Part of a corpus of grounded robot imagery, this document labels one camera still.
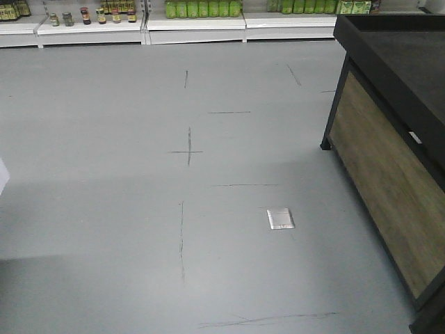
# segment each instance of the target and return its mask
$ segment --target floor outlet cover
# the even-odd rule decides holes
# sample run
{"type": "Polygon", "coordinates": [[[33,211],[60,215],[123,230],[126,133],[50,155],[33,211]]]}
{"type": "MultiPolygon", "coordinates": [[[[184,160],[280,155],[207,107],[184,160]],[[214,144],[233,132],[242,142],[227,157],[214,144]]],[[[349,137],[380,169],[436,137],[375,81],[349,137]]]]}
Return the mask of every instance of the floor outlet cover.
{"type": "Polygon", "coordinates": [[[272,230],[283,230],[285,228],[295,228],[292,214],[286,207],[277,209],[268,209],[267,215],[269,217],[270,228],[272,230]]]}

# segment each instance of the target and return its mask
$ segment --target glass jar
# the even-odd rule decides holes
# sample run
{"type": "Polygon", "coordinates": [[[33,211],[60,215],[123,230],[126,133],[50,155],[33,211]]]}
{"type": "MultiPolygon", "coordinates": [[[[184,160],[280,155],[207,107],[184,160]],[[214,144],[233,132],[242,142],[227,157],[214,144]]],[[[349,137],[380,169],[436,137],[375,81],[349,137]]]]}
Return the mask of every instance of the glass jar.
{"type": "Polygon", "coordinates": [[[220,17],[229,16],[229,0],[220,0],[219,5],[220,17]]]}
{"type": "Polygon", "coordinates": [[[49,21],[51,22],[52,26],[58,26],[60,24],[56,13],[50,14],[49,21]]]}
{"type": "Polygon", "coordinates": [[[176,16],[182,19],[187,17],[187,2],[186,0],[178,0],[176,3],[176,16]]]}
{"type": "Polygon", "coordinates": [[[176,18],[176,2],[173,0],[167,0],[165,2],[165,17],[168,19],[176,18]]]}
{"type": "Polygon", "coordinates": [[[209,16],[210,17],[220,16],[218,0],[209,0],[209,16]]]}
{"type": "Polygon", "coordinates": [[[63,12],[62,16],[66,26],[74,26],[74,21],[72,20],[71,12],[63,12]]]}
{"type": "Polygon", "coordinates": [[[197,6],[200,17],[209,16],[209,2],[207,0],[199,0],[197,6]]]}
{"type": "Polygon", "coordinates": [[[111,15],[113,17],[113,23],[120,23],[120,15],[119,15],[119,10],[117,9],[113,9],[111,11],[111,15]]]}
{"type": "Polygon", "coordinates": [[[88,12],[88,7],[81,8],[83,24],[91,24],[90,13],[88,12]]]}
{"type": "Polygon", "coordinates": [[[136,23],[138,19],[136,18],[136,11],[134,9],[128,9],[127,19],[129,23],[136,23]]]}
{"type": "Polygon", "coordinates": [[[97,14],[97,21],[99,24],[105,24],[106,23],[106,17],[105,17],[105,9],[104,8],[96,8],[96,14],[97,14]]]}

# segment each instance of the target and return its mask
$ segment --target shelf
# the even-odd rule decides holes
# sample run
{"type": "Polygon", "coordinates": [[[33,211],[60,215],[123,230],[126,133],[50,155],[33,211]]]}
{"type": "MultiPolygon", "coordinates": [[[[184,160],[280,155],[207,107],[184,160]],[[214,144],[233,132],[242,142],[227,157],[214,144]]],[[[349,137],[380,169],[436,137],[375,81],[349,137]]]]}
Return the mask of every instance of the shelf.
{"type": "Polygon", "coordinates": [[[153,10],[147,21],[150,44],[244,40],[245,21],[240,17],[167,19],[163,10],[153,10]]]}
{"type": "Polygon", "coordinates": [[[37,45],[35,31],[46,16],[21,17],[15,22],[0,23],[0,47],[25,47],[37,45]]]}
{"type": "Polygon", "coordinates": [[[333,38],[336,15],[244,13],[246,40],[333,38]]]}
{"type": "Polygon", "coordinates": [[[244,13],[247,28],[334,27],[336,15],[289,14],[253,12],[244,13]]]}
{"type": "Polygon", "coordinates": [[[85,25],[82,21],[75,22],[74,26],[65,26],[60,20],[60,26],[52,26],[47,19],[37,30],[39,47],[44,45],[83,44],[83,43],[117,43],[139,42],[145,44],[141,27],[145,23],[142,13],[137,13],[138,21],[128,23],[122,20],[119,24],[113,23],[111,16],[107,15],[107,22],[91,22],[85,25]]]}

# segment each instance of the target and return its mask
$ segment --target wooden panel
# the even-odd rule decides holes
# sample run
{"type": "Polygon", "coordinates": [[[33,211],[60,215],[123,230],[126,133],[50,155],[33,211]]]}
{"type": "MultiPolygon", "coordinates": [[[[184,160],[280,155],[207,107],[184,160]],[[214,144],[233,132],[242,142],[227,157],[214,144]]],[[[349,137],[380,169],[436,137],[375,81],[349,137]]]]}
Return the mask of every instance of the wooden panel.
{"type": "Polygon", "coordinates": [[[330,139],[415,298],[445,266],[445,194],[349,74],[330,139]]]}

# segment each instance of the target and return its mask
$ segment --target gray floor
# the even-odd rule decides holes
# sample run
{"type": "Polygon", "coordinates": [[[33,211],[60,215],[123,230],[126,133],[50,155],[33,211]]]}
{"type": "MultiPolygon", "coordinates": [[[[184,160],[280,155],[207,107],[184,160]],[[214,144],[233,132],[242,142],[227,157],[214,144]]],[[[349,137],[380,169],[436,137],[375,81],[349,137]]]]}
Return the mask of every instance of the gray floor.
{"type": "Polygon", "coordinates": [[[335,41],[1,56],[0,333],[409,333],[318,147],[335,41]],[[268,207],[296,229],[270,230],[268,207]]]}

